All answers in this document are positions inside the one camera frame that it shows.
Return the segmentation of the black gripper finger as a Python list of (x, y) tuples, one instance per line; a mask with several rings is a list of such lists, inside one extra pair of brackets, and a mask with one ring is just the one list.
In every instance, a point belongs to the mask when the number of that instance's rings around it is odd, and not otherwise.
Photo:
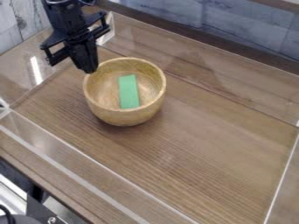
[(98, 66), (98, 55), (95, 42), (90, 40), (87, 42), (87, 73), (91, 74)]
[(85, 65), (85, 49), (81, 45), (73, 45), (69, 50), (69, 57), (77, 69), (83, 73), (87, 72), (87, 67)]

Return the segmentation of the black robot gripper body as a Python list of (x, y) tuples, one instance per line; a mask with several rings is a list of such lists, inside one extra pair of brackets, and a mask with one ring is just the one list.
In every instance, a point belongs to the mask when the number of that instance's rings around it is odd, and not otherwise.
[(82, 12), (83, 6), (93, 6), (95, 0), (41, 0), (50, 22), (51, 34), (42, 41), (43, 51), (50, 66), (70, 58), (70, 47), (81, 45), (85, 49), (85, 65), (89, 65), (87, 42), (107, 32), (107, 24), (102, 10), (93, 14)]

